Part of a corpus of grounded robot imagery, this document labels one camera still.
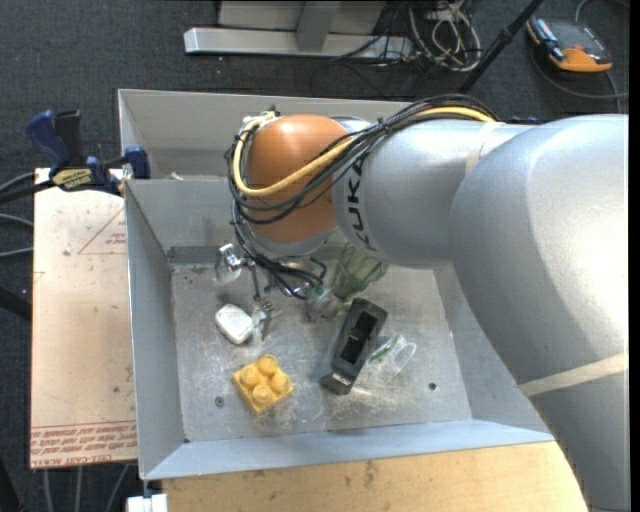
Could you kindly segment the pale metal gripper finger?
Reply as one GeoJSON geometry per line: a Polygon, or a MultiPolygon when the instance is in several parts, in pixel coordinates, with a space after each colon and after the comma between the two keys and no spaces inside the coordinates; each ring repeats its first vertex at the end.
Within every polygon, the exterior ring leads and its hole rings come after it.
{"type": "Polygon", "coordinates": [[[235,281],[242,271],[242,259],[232,243],[221,245],[216,251],[214,283],[222,286],[235,281]]]}
{"type": "Polygon", "coordinates": [[[273,304],[259,304],[252,313],[252,343],[263,344],[275,327],[276,320],[281,316],[281,309],[273,304]]]}

